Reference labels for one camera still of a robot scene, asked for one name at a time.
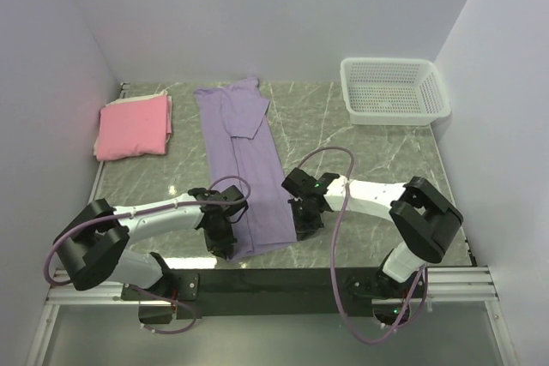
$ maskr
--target cable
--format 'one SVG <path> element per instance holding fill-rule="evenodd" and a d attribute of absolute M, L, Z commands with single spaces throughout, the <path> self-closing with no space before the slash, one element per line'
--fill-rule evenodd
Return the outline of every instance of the cable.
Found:
<path fill-rule="evenodd" d="M 421 299 L 421 304 L 419 305 L 418 310 L 416 310 L 413 316 L 405 324 L 408 324 L 410 323 L 410 321 L 414 320 L 417 317 L 418 313 L 421 311 L 421 308 L 423 307 L 425 300 L 427 298 L 427 270 L 425 266 L 421 267 L 420 270 L 418 270 L 415 278 L 413 279 L 413 283 L 410 287 L 410 291 L 406 296 L 406 300 L 402 305 L 400 313 L 396 317 L 396 320 L 393 322 L 393 324 L 391 325 L 387 333 L 384 334 L 384 336 L 378 339 L 367 339 L 359 333 L 359 331 L 356 329 L 354 324 L 351 322 L 351 319 L 349 319 L 349 317 L 347 316 L 345 309 L 343 308 L 343 302 L 341 301 L 341 295 L 339 292 L 339 288 L 337 286 L 337 277 L 335 274 L 335 250 L 337 245 L 337 237 L 340 231 L 341 221 L 343 220 L 343 216 L 345 215 L 345 211 L 347 209 L 349 198 L 351 197 L 348 179 L 350 179 L 351 173 L 353 172 L 353 168 L 354 168 L 353 152 L 351 152 L 350 150 L 344 147 L 339 147 L 339 146 L 320 147 L 317 150 L 314 150 L 311 153 L 309 153 L 307 156 L 305 156 L 303 160 L 299 162 L 299 165 L 297 167 L 300 168 L 305 163 L 305 161 L 307 161 L 309 158 L 311 158 L 317 153 L 320 153 L 326 150 L 338 150 L 341 152 L 345 152 L 351 158 L 349 162 L 349 167 L 347 169 L 347 174 L 345 175 L 345 177 L 347 178 L 347 184 L 345 185 L 345 198 L 343 199 L 343 205 L 341 206 L 341 210 L 337 215 L 337 219 L 335 220 L 334 234 L 332 235 L 332 244 L 331 244 L 330 253 L 329 253 L 329 274 L 330 274 L 330 279 L 332 281 L 332 290 L 334 292 L 335 305 L 337 306 L 337 310 L 340 313 L 341 319 L 347 326 L 347 329 L 352 334 L 352 336 L 354 336 L 354 338 L 356 338 L 359 342 L 364 343 L 365 345 L 379 345 L 383 343 L 390 335 L 392 335 L 394 331 L 404 326 L 404 325 L 400 325 L 400 322 L 402 320 L 402 317 L 406 313 L 406 309 L 407 309 L 407 306 L 410 304 L 410 300 L 412 299 L 413 292 L 415 291 L 415 288 L 419 283 L 419 279 L 423 274 L 424 281 L 425 281 L 425 288 L 424 288 L 423 298 Z"/>
<path fill-rule="evenodd" d="M 177 203 L 177 207 L 200 206 L 200 205 L 230 206 L 230 205 L 238 205 L 239 203 L 242 203 L 243 201 L 246 201 L 250 197 L 251 186 L 245 179 L 243 179 L 240 176 L 225 176 L 225 177 L 215 181 L 212 184 L 212 187 L 214 185 L 216 185 L 217 183 L 219 183 L 223 180 L 228 180 L 228 179 L 237 179 L 237 180 L 239 180 L 240 182 L 242 182 L 244 184 L 244 186 L 246 187 L 246 190 L 247 190 L 246 195 L 244 196 L 244 198 L 239 199 L 237 201 L 180 201 L 180 202 Z M 130 217 L 133 217 L 133 216 L 141 216 L 143 214 L 157 213 L 157 212 L 161 212 L 161 211 L 171 209 L 171 208 L 175 208 L 175 207 L 176 206 L 174 204 L 168 203 L 168 204 L 165 204 L 165 205 L 162 205 L 162 206 L 142 209 L 140 211 L 137 211 L 133 215 L 132 215 L 132 213 L 113 214 L 113 215 L 110 215 L 110 216 L 103 216 L 101 218 L 91 219 L 91 220 L 88 220 L 86 222 L 80 223 L 79 225 L 76 225 L 72 229 L 66 231 L 51 246 L 51 250 L 48 252 L 48 255 L 45 258 L 44 266 L 42 268 L 42 274 L 44 274 L 45 281 L 48 282 L 52 286 L 65 286 L 65 285 L 70 285 L 72 283 L 72 280 L 70 280 L 70 279 L 66 280 L 64 282 L 57 282 L 50 275 L 51 259 L 57 253 L 57 251 L 59 250 L 59 248 L 61 247 L 63 242 L 65 240 L 67 240 L 69 237 L 73 237 L 74 235 L 80 233 L 81 231 L 88 228 L 89 226 L 96 225 L 98 223 L 108 222 L 110 220 L 115 220 L 115 219 L 126 219 L 126 218 L 130 218 Z M 188 304 L 179 302 L 177 300 L 169 299 L 167 297 L 154 295 L 153 293 L 150 293 L 149 291 L 143 290 L 139 286 L 132 285 L 131 287 L 134 290 L 139 291 L 140 293 L 151 297 L 152 299 L 163 300 L 165 302 L 176 304 L 180 308 L 189 310 L 189 312 L 191 312 L 191 314 L 193 316 L 193 319 L 190 322 L 190 324 L 187 325 L 186 327 L 183 327 L 182 329 L 178 329 L 178 330 L 157 330 L 157 329 L 151 328 L 150 326 L 144 326 L 147 330 L 150 330 L 150 331 L 152 331 L 154 333 L 158 333 L 158 334 L 177 334 L 177 333 L 181 333 L 181 332 L 186 332 L 187 330 L 191 329 L 195 325 L 197 315 L 196 315 L 196 311 L 192 308 L 192 306 L 189 306 Z"/>

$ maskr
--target purple cloth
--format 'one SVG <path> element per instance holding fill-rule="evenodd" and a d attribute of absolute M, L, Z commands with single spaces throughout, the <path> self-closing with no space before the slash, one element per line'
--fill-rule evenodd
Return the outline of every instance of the purple cloth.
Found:
<path fill-rule="evenodd" d="M 259 255 L 296 242 L 290 195 L 267 121 L 268 100 L 261 97 L 255 77 L 226 87 L 198 89 L 202 134 L 212 181 L 238 175 L 248 181 L 251 195 L 244 217 L 232 225 L 238 239 L 232 260 Z M 239 181 L 224 181 L 222 191 Z"/>

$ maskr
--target gray marble surface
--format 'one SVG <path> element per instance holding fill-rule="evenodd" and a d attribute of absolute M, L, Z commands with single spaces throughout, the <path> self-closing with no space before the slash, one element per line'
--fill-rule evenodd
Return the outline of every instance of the gray marble surface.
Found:
<path fill-rule="evenodd" d="M 172 96 L 173 135 L 166 156 L 145 155 L 105 164 L 96 197 L 112 205 L 134 206 L 165 200 L 193 187 L 209 184 L 208 161 L 193 92 L 220 83 L 132 84 L 126 97 L 167 90 Z M 266 82 L 262 95 L 270 99 L 268 120 L 282 167 L 288 173 L 309 152 L 327 145 L 351 149 L 356 156 L 353 178 L 380 183 L 427 177 L 451 198 L 430 127 L 357 126 L 349 122 L 339 83 Z M 319 153 L 305 170 L 320 177 L 325 171 L 344 173 L 344 153 Z M 325 228 L 303 242 L 264 255 L 226 262 L 205 248 L 201 231 L 175 231 L 136 243 L 139 252 L 156 251 L 174 267 L 327 267 L 334 213 L 324 214 Z M 378 266 L 401 241 L 389 221 L 347 213 L 341 226 L 337 265 Z M 459 231 L 445 266 L 470 266 L 468 244 Z"/>

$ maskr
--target folded pink cloth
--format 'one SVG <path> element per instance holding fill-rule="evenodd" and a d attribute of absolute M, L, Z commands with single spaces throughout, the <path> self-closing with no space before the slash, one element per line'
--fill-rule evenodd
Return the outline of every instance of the folded pink cloth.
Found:
<path fill-rule="evenodd" d="M 166 93 L 119 99 L 101 109 L 94 153 L 99 161 L 166 154 L 171 132 L 171 102 Z"/>

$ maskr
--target white plastic basket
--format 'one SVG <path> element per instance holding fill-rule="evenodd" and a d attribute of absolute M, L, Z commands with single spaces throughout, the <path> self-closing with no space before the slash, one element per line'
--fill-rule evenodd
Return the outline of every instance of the white plastic basket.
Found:
<path fill-rule="evenodd" d="M 428 60 L 344 59 L 341 87 L 354 124 L 427 125 L 450 113 L 446 87 Z"/>

